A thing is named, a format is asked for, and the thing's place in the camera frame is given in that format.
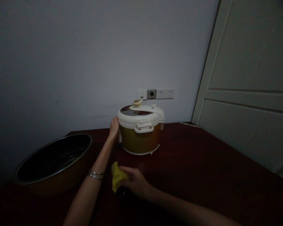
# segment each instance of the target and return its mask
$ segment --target hand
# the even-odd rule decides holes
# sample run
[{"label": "hand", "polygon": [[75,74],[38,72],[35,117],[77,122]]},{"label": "hand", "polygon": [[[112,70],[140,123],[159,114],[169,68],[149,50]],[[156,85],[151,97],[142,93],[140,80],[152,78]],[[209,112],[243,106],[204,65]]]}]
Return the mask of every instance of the hand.
[{"label": "hand", "polygon": [[155,188],[146,181],[139,169],[125,166],[120,166],[120,169],[133,178],[132,181],[123,180],[122,186],[129,188],[137,197],[149,200]]},{"label": "hand", "polygon": [[114,117],[110,123],[109,137],[115,140],[118,132],[119,132],[119,122],[117,121],[117,117]]}]

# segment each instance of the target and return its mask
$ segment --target woman's left hand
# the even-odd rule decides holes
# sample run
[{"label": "woman's left hand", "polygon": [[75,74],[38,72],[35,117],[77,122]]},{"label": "woman's left hand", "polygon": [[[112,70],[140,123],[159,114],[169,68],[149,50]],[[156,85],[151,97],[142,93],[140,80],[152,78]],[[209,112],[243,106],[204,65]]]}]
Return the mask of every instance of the woman's left hand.
[{"label": "woman's left hand", "polygon": [[116,139],[118,132],[119,132],[119,122],[117,120],[117,117],[114,117],[110,123],[109,137],[111,137],[112,139]]}]

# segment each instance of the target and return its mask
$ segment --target bracelet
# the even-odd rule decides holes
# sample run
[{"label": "bracelet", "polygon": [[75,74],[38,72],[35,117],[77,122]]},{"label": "bracelet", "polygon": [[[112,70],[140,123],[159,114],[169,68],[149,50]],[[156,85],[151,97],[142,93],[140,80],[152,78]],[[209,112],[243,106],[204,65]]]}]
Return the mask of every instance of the bracelet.
[{"label": "bracelet", "polygon": [[102,181],[104,173],[97,173],[97,172],[92,172],[91,170],[89,170],[88,175],[96,180]]}]

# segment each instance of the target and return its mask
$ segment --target door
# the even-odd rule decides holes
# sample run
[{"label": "door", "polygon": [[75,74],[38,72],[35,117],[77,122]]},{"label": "door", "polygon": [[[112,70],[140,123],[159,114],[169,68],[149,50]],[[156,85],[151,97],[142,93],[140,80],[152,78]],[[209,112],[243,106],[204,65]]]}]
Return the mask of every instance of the door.
[{"label": "door", "polygon": [[283,177],[283,1],[221,1],[192,122]]}]

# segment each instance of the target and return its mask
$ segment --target lid latch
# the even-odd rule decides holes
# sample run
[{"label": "lid latch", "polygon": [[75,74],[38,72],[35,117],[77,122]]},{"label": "lid latch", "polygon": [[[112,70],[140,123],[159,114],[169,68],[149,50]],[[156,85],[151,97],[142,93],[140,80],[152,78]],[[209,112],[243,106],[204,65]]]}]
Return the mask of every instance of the lid latch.
[{"label": "lid latch", "polygon": [[146,133],[146,132],[152,132],[154,130],[154,127],[152,126],[152,123],[147,119],[140,119],[136,123],[134,127],[134,131],[136,133]]}]

